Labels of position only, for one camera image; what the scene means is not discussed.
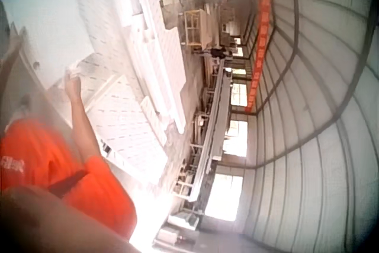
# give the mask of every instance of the sunlight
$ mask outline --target sunlight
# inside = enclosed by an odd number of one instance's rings
[[[205,215],[234,221],[237,216],[243,178],[216,174]]]

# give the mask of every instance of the worker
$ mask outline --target worker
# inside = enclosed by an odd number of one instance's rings
[[[204,57],[212,57],[214,59],[226,59],[226,60],[232,60],[233,59],[233,53],[230,50],[226,50],[225,46],[220,47],[212,47],[210,49],[205,50],[196,50],[196,54]]]
[[[14,31],[12,28],[8,51],[1,60],[0,100],[23,42]],[[17,114],[1,139],[0,189],[29,185],[45,189],[129,240],[137,223],[136,209],[101,157],[81,98],[80,77],[67,74],[65,91],[71,103],[72,137],[81,161],[58,132],[37,119]],[[23,115],[28,107],[22,106]]]
[[[137,253],[120,235],[35,186],[0,196],[1,252]]]

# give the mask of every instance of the orange banner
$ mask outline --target orange banner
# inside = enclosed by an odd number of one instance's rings
[[[255,102],[255,96],[261,79],[265,53],[267,48],[268,27],[270,19],[271,0],[259,0],[259,27],[258,40],[256,42],[256,55],[254,61],[253,77],[248,95],[247,112],[251,112]]]

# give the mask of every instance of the bright window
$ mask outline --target bright window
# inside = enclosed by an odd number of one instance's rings
[[[233,74],[246,75],[246,69],[233,68],[232,71],[233,71]]]
[[[236,220],[243,178],[216,174],[205,215],[228,221]]]
[[[243,56],[243,49],[241,47],[238,47],[237,52],[233,53],[233,56]]]
[[[248,105],[248,92],[246,84],[233,84],[231,103],[235,106],[246,107]]]
[[[246,157],[248,149],[248,122],[230,121],[225,134],[223,150],[226,154]]]

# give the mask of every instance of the factory floor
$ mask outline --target factory floor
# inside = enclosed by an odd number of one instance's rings
[[[191,1],[184,3],[184,6],[187,8],[192,8],[193,5],[194,3]],[[179,9],[185,9],[186,7],[184,6],[174,1],[172,5],[164,7],[163,15],[167,26],[173,27],[177,25],[179,31],[183,32],[183,26],[177,16],[177,12]],[[0,18],[0,51],[3,53],[8,45],[8,34],[6,32],[7,19],[2,5]],[[112,172],[135,203],[138,214],[138,224],[131,242],[136,244],[139,248],[142,247],[141,244],[147,246],[151,244],[167,216],[171,212],[177,211],[183,202],[183,200],[172,195],[171,191],[175,185],[180,167],[182,166],[182,161],[186,159],[190,153],[189,143],[191,142],[193,131],[192,119],[200,103],[204,85],[204,68],[200,58],[196,55],[192,55],[189,48],[183,47],[182,52],[187,82],[181,91],[181,99],[187,124],[184,134],[178,133],[175,123],[170,124],[167,128],[166,135],[168,140],[165,145],[165,152],[168,156],[168,161],[158,185],[141,182],[110,164]],[[72,151],[75,152],[75,147],[70,138],[70,127],[47,101],[44,96],[44,91],[34,82],[33,77],[20,60],[15,63],[12,69],[3,96],[0,110],[1,129],[3,130],[7,125],[12,113],[19,106],[22,97],[27,94],[31,98],[32,116],[43,120],[61,132],[72,148]]]

